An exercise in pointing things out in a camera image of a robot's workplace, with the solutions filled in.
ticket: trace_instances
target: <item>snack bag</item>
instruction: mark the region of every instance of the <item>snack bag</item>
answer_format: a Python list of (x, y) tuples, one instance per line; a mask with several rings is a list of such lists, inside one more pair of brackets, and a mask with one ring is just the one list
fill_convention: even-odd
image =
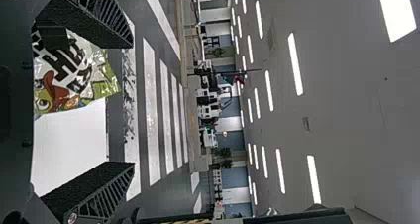
[(47, 50), (38, 30), (34, 52), (34, 114), (68, 111), (121, 91), (107, 51), (67, 30), (70, 50)]

